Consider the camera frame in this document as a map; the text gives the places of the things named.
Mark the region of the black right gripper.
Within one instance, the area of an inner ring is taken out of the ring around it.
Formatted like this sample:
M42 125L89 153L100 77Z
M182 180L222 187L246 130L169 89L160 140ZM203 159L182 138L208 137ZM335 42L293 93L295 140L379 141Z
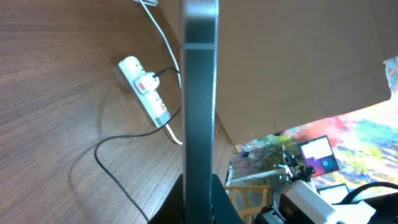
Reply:
M255 216L254 224L285 224L285 218L274 205L268 205Z

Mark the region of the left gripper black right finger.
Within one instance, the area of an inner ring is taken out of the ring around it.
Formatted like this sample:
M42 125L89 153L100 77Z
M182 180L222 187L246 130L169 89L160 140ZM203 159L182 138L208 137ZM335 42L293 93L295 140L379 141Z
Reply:
M216 174L212 175L211 201L213 205L213 223L244 224Z

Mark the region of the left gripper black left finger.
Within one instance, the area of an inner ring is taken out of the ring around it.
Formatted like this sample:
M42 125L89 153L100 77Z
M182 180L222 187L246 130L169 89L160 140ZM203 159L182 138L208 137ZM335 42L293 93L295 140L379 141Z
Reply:
M148 224L181 224L183 218L183 175L180 174L162 206Z

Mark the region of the blue screen smartphone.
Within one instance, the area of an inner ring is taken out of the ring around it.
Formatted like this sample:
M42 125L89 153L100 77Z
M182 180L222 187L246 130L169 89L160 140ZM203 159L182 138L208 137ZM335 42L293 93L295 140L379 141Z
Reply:
M218 0L180 3L185 223L211 223Z

